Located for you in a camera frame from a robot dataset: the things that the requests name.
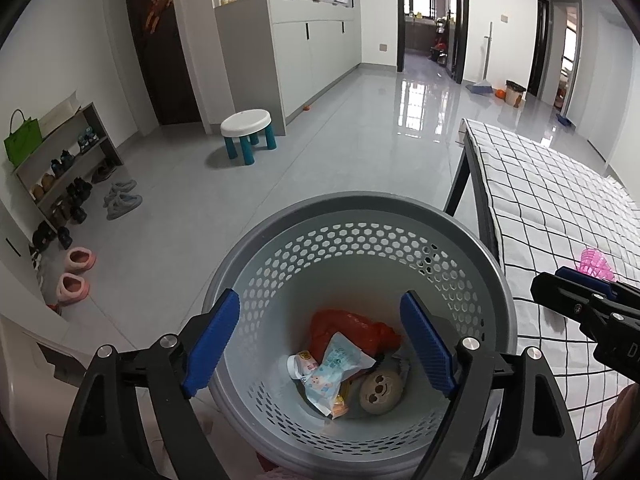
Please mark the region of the beige plush monkey face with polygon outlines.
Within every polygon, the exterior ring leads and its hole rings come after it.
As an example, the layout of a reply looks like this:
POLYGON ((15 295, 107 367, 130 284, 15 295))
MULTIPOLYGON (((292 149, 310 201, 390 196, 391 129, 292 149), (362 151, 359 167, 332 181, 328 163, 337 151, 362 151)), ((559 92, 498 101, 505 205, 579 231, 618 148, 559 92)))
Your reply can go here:
POLYGON ((370 415, 383 415, 400 401, 404 383, 393 370, 381 370, 367 376, 359 390, 359 404, 370 415))

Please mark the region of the red plastic bag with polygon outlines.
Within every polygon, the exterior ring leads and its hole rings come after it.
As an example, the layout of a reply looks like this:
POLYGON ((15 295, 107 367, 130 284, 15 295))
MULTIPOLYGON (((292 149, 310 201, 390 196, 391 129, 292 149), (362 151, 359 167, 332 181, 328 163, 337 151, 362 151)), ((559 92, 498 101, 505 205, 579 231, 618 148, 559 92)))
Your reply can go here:
POLYGON ((309 333, 308 350, 318 362, 323 359, 324 352, 336 333, 341 333, 371 358, 395 352, 401 345, 401 336, 390 326, 344 310, 317 312, 311 319, 309 333))

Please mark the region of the baby wipes packet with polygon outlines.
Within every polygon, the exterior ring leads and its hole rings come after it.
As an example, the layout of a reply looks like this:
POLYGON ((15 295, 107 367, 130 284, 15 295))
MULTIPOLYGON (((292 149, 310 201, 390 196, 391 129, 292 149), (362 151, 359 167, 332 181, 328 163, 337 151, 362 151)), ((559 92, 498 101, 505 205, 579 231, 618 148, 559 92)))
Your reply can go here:
POLYGON ((320 365, 302 379, 307 401, 323 416, 341 417, 347 410, 341 386, 374 364, 375 359, 343 334, 335 333, 320 365))

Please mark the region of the yellow plastic ring lid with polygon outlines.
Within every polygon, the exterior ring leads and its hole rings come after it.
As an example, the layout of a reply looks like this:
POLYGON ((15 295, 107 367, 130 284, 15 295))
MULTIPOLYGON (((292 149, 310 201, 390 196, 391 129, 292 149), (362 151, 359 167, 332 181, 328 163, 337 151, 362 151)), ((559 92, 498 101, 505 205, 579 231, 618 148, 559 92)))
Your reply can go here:
POLYGON ((348 400, 352 393, 352 380, 345 380, 341 383, 340 390, 338 390, 337 396, 334 401, 334 408, 337 411, 348 410, 348 400))

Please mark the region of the pink snack wrapper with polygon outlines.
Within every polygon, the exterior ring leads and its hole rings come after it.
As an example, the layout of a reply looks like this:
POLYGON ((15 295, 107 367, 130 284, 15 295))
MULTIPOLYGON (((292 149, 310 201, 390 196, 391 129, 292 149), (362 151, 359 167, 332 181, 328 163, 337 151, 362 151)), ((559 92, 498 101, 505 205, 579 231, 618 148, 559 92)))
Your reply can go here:
POLYGON ((318 363, 308 351, 301 351, 286 359, 286 370, 293 380, 303 380, 318 368, 318 363))

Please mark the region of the small trash bin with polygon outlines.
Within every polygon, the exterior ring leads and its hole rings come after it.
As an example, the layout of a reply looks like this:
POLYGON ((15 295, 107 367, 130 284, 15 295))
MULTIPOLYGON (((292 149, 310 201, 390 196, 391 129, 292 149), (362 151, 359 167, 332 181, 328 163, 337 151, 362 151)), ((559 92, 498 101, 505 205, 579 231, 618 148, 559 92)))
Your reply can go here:
POLYGON ((506 81, 506 95, 504 96, 504 100, 506 104, 509 104, 512 107, 519 108, 521 102, 523 101, 524 94, 526 92, 526 88, 517 84, 512 80, 506 81))

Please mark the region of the pink plastic fan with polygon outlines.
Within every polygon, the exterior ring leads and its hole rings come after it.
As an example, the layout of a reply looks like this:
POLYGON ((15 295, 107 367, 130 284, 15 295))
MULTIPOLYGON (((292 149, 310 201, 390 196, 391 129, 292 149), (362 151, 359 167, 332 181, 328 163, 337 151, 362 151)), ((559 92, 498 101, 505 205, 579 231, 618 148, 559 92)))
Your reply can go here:
POLYGON ((582 251, 577 271, 602 281, 612 282, 615 280, 612 266, 602 252, 594 248, 586 248, 582 251))

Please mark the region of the white checkered mattress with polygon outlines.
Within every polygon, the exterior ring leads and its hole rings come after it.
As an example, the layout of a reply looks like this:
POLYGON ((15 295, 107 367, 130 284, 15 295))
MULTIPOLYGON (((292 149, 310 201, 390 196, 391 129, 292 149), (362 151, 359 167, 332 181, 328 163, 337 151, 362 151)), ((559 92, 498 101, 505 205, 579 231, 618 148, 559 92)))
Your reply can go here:
POLYGON ((460 130, 480 165, 518 348, 544 352, 574 425, 582 474, 592 479, 597 435, 630 381, 596 361, 596 345, 576 322, 536 304, 530 285, 541 272, 576 268, 586 249, 604 255, 618 280, 638 285, 639 208, 614 179, 525 136, 472 119, 460 130))

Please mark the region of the pink slipper near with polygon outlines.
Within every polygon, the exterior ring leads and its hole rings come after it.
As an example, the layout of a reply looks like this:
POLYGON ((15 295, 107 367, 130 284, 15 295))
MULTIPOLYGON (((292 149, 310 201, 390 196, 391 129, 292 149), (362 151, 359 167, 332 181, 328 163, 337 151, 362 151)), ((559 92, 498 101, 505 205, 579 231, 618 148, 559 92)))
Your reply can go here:
POLYGON ((89 296, 90 285, 82 277, 73 273, 63 273, 56 284, 56 299, 61 306, 77 304, 89 296))

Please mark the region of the pink slipper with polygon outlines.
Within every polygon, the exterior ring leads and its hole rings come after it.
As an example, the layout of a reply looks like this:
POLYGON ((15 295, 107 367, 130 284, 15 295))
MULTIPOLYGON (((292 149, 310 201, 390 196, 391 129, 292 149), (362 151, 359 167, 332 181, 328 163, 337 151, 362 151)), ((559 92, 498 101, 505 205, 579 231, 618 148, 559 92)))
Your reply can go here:
POLYGON ((96 255, 85 247, 70 248, 65 256, 65 271, 71 274, 81 274, 91 270, 96 264, 96 255))
POLYGON ((56 284, 56 299, 61 306, 77 304, 89 296, 90 285, 82 277, 73 273, 63 273, 56 284))

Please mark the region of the dark grey cloth scrap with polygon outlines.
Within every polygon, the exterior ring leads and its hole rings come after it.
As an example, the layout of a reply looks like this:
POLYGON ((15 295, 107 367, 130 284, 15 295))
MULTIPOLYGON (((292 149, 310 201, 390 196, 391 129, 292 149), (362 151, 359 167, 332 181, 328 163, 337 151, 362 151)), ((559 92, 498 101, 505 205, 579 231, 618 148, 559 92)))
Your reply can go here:
POLYGON ((410 359, 402 349, 394 353, 386 353, 380 364, 378 364, 378 370, 380 372, 396 373, 402 385, 405 386, 411 370, 410 359))

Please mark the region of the pink slipper far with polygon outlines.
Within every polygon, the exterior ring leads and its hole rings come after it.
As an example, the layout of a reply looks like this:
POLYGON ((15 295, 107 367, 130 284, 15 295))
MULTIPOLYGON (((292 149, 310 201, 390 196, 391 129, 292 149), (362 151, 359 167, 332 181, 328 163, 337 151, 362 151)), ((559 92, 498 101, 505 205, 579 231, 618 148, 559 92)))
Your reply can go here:
POLYGON ((71 274, 81 274, 91 270, 96 264, 96 255, 85 247, 70 248, 65 256, 65 271, 71 274))

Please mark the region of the grey perforated laundry basket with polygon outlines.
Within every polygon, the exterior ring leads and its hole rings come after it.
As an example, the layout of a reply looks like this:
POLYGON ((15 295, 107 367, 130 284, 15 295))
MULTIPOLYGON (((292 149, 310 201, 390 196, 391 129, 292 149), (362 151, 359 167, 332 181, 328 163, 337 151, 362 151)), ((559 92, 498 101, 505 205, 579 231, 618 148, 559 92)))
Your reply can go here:
POLYGON ((231 426, 267 460, 313 479, 407 479, 446 412, 400 319, 416 292, 460 337, 516 348, 506 279, 480 241, 430 206, 376 193, 304 200, 230 250, 206 299, 225 289, 240 317, 209 389, 231 426), (321 360, 335 334, 374 359, 345 389, 344 414, 320 413, 286 361, 321 360))

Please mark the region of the grey sneakers pair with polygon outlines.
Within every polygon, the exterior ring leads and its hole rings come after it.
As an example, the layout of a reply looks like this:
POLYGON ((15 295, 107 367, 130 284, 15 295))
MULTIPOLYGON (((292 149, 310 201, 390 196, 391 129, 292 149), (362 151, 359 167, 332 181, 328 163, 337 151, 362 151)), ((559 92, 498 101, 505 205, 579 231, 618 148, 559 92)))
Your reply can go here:
POLYGON ((143 202, 142 196, 132 191, 137 186, 136 180, 115 182, 104 197, 103 207, 106 209, 108 221, 116 220, 128 212, 137 209, 143 202))

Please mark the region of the blue dustpan with broom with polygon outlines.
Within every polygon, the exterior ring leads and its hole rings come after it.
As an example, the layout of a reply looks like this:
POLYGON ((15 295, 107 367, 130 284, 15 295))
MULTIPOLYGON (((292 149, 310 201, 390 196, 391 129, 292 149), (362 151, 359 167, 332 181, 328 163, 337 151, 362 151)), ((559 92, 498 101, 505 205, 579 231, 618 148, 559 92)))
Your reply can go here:
POLYGON ((490 61, 490 52, 492 45, 492 32, 494 31, 494 23, 488 24, 488 31, 483 37, 480 50, 478 50, 478 62, 480 65, 477 69, 476 81, 469 82, 466 88, 474 94, 474 96, 490 96, 494 93, 494 89, 488 80, 488 68, 490 61))

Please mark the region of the shoe rack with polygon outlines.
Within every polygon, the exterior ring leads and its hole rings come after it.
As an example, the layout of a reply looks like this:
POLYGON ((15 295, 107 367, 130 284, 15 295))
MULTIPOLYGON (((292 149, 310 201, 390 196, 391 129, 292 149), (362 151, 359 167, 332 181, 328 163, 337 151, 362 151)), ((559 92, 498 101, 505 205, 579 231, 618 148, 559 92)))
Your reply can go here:
POLYGON ((39 214, 37 230, 59 240, 59 232, 74 222, 73 202, 88 197, 88 185, 97 169, 118 168, 122 158, 93 103, 82 106, 54 128, 12 174, 28 193, 39 214))

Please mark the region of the green handbag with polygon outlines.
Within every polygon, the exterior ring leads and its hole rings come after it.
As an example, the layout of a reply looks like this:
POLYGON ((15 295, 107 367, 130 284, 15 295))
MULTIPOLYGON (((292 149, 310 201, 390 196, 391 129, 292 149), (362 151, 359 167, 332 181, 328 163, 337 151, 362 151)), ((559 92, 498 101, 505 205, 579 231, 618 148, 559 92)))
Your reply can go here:
POLYGON ((17 168, 42 143, 42 134, 37 119, 27 118, 20 108, 14 110, 10 119, 9 136, 4 139, 6 158, 17 168), (20 125, 14 129, 14 117, 21 118, 20 125))

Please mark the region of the white stool teal legs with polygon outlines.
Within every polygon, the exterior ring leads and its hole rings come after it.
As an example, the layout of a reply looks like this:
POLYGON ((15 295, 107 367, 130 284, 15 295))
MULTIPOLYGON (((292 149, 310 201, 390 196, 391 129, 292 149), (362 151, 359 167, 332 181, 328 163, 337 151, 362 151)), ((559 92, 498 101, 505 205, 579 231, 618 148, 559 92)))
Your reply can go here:
POLYGON ((253 148, 259 143, 259 133, 264 134, 268 150, 277 148, 272 119, 268 110, 254 108, 254 110, 235 113, 220 124, 220 132, 230 159, 238 157, 234 142, 239 142, 246 166, 253 165, 255 162, 253 148))

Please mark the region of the grey sideboard cabinet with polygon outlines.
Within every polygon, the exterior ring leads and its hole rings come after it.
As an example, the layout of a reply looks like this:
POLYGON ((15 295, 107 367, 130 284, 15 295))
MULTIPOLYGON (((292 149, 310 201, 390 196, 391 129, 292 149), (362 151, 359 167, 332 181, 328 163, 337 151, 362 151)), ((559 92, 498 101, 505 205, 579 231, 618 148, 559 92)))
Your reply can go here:
POLYGON ((286 126, 361 63, 351 6, 317 0, 238 0, 215 9, 235 109, 268 110, 286 126))

